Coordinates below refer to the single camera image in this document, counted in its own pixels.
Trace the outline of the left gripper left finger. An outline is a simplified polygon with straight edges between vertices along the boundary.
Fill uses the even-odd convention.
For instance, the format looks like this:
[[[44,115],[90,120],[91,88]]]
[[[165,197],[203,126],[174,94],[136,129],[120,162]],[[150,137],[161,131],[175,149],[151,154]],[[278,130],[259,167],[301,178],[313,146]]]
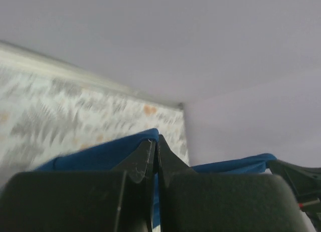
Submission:
[[[1,193],[1,231],[152,231],[156,143],[110,171],[14,175]]]

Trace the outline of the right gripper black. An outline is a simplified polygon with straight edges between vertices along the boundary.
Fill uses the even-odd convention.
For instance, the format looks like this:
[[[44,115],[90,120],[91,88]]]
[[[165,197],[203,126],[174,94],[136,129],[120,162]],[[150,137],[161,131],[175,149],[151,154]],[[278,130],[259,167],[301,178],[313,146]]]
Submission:
[[[301,211],[314,227],[320,227],[320,168],[308,168],[271,160],[268,167],[272,174],[281,176],[292,189]]]

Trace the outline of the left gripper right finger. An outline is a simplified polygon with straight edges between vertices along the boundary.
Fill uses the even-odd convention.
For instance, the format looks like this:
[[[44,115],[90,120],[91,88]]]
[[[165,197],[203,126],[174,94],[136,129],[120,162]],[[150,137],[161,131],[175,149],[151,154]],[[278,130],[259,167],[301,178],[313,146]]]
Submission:
[[[197,173],[158,142],[162,231],[307,231],[286,182],[271,174]]]

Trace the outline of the blue t shirt cartoon print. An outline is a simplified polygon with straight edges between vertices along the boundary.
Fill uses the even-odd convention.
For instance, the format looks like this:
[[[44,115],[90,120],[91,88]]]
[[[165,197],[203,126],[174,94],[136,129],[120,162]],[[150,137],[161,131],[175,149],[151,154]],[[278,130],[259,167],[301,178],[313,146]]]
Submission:
[[[129,157],[144,141],[156,143],[153,161],[152,228],[161,225],[158,182],[158,142],[162,135],[156,129],[97,145],[70,155],[56,157],[35,170],[37,171],[110,171]],[[268,162],[274,160],[271,154],[260,154],[242,159],[214,162],[190,167],[197,173],[219,174],[265,174]]]

